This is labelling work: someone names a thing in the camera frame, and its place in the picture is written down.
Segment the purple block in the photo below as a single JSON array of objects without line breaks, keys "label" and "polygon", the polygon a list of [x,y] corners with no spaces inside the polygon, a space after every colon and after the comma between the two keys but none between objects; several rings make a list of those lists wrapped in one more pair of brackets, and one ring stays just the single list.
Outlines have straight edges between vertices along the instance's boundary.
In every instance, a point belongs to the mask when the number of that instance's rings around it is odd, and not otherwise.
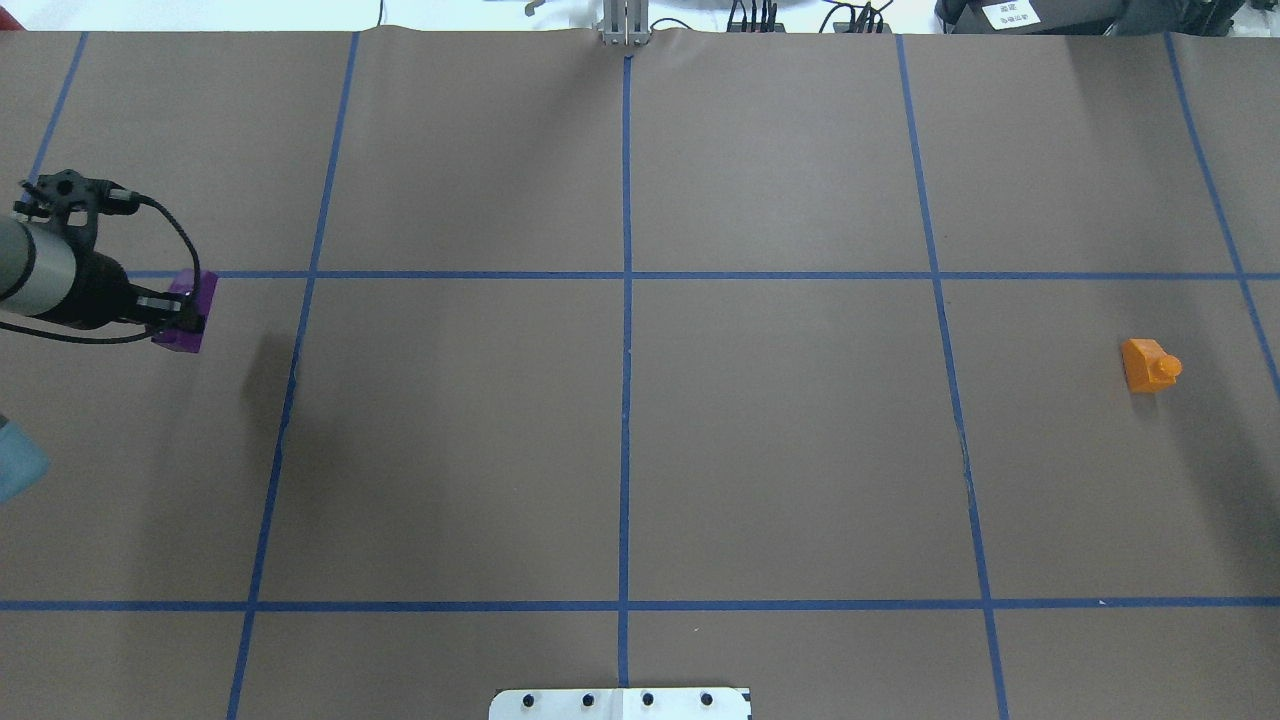
[{"label": "purple block", "polygon": [[[169,284],[169,292],[191,292],[195,272],[183,270]],[[209,320],[209,311],[214,306],[214,291],[218,288],[218,274],[204,270],[200,273],[200,296],[196,297],[196,311],[201,318]],[[193,333],[179,328],[169,328],[151,338],[151,342],[173,350],[174,352],[200,352],[200,343],[205,340],[204,333]]]}]

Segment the white label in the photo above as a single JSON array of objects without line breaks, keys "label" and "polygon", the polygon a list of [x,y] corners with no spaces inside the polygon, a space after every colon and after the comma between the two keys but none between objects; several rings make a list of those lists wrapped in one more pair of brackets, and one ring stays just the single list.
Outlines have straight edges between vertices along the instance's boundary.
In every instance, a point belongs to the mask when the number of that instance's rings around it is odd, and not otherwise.
[{"label": "white label", "polygon": [[1030,0],[983,5],[982,12],[987,13],[987,20],[996,29],[1033,26],[1039,22],[1039,15],[1036,14],[1036,8],[1032,8]]}]

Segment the robotic arm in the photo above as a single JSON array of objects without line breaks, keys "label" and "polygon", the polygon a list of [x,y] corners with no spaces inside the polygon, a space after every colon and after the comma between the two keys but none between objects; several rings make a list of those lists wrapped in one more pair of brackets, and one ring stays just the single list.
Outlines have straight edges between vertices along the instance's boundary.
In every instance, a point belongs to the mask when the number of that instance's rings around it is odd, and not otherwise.
[{"label": "robotic arm", "polygon": [[[0,322],[0,329],[78,345],[122,345],[150,340],[178,352],[200,352],[218,275],[200,268],[200,255],[178,220],[146,195],[74,170],[24,182],[27,196],[14,215],[0,218],[0,310],[77,331],[109,323],[142,325],[118,337],[64,334]],[[191,252],[168,292],[129,282],[119,263],[97,252],[101,215],[132,215],[154,208]],[[72,217],[84,215],[82,224]],[[0,415],[0,502],[27,488],[49,468],[49,459],[15,423]]]}]

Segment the white mounting plate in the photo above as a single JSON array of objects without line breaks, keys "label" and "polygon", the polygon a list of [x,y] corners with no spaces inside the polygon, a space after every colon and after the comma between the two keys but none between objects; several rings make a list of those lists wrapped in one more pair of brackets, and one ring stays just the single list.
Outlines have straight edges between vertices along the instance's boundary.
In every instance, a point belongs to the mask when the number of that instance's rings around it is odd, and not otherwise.
[{"label": "white mounting plate", "polygon": [[[645,705],[645,696],[653,702]],[[750,720],[750,697],[735,688],[503,691],[489,703],[489,720]]]}]

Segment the orange toy piece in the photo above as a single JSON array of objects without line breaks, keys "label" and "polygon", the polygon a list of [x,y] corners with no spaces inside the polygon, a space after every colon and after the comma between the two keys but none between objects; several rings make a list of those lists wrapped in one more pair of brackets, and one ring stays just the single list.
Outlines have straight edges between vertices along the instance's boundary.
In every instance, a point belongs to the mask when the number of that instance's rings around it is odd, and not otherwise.
[{"label": "orange toy piece", "polygon": [[1153,340],[1132,338],[1120,346],[1129,392],[1160,392],[1178,382],[1183,361]]}]

